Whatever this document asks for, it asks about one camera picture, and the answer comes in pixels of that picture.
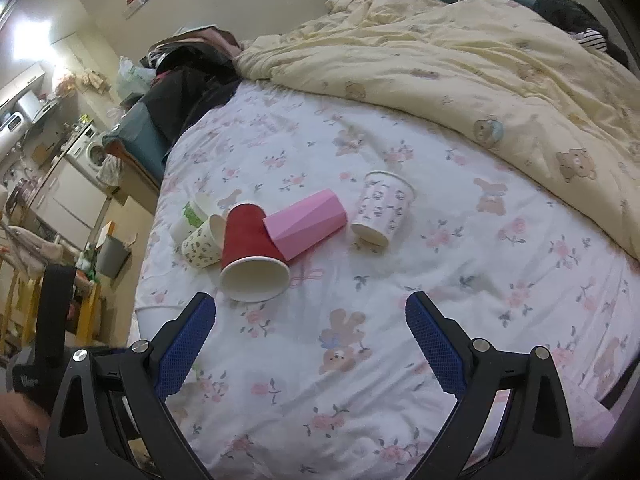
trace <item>bed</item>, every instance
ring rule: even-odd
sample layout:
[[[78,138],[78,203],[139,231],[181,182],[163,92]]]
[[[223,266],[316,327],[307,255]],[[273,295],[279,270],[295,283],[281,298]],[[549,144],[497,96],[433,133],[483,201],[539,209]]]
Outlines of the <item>bed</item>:
[[[196,292],[218,306],[167,401],[176,423],[216,478],[405,478],[454,405],[404,322],[424,290],[471,337],[545,344],[576,444],[597,446],[614,423],[599,401],[640,347],[638,82],[508,0],[330,5],[245,51],[241,73],[272,82],[243,82],[170,154],[132,338],[152,338]],[[352,214],[372,170],[418,191],[391,246],[344,229],[299,257],[273,300],[229,300],[217,267],[198,272],[174,250],[170,227],[195,192],[223,212],[250,200],[271,213],[329,187]]]

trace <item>white patterned paper cup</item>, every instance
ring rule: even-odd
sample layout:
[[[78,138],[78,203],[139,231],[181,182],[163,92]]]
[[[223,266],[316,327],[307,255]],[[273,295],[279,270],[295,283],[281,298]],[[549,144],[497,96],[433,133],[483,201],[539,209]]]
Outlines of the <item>white patterned paper cup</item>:
[[[225,219],[220,215],[212,215],[182,242],[182,255],[191,267],[204,269],[220,261],[225,229]]]
[[[415,190],[389,171],[372,171],[364,181],[351,230],[367,242],[387,247],[415,199]]]

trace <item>pink cup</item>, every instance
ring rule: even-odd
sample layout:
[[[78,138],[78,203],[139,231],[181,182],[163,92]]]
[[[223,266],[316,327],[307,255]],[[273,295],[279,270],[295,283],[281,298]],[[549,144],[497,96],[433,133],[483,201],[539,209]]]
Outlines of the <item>pink cup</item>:
[[[347,213],[330,189],[319,191],[264,219],[271,240],[287,261],[346,223]]]

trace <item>human hand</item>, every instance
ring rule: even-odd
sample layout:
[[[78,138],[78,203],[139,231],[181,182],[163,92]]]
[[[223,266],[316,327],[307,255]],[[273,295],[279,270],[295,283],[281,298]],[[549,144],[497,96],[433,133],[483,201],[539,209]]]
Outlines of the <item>human hand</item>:
[[[44,463],[44,447],[38,432],[49,431],[47,412],[24,394],[11,391],[0,395],[0,422],[29,460]]]

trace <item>floor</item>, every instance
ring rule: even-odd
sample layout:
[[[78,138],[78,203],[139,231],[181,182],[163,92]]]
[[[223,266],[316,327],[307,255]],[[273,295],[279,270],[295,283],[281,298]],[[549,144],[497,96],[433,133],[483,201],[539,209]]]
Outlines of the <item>floor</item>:
[[[103,224],[113,221],[113,236],[131,245],[131,255],[114,280],[100,277],[106,304],[102,310],[102,322],[98,340],[110,346],[123,346],[127,342],[131,316],[138,286],[146,242],[151,232],[154,216],[131,197],[124,205],[112,200]]]

